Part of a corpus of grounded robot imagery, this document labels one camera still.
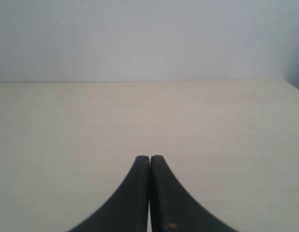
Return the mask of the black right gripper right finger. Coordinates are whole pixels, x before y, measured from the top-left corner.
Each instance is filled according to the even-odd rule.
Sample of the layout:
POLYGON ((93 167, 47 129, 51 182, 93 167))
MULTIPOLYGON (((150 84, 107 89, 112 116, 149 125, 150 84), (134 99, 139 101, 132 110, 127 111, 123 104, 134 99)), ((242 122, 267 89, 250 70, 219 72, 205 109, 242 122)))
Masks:
POLYGON ((150 159, 149 203, 153 232, 234 232, 181 185, 163 156, 150 159))

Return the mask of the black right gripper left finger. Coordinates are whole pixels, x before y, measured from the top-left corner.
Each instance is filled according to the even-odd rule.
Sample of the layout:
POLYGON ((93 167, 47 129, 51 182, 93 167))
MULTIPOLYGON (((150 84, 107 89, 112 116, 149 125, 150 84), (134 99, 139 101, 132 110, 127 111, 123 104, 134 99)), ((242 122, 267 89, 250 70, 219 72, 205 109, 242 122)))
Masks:
POLYGON ((72 232, 146 232, 150 162, 137 156, 123 182, 92 215, 70 229, 72 232))

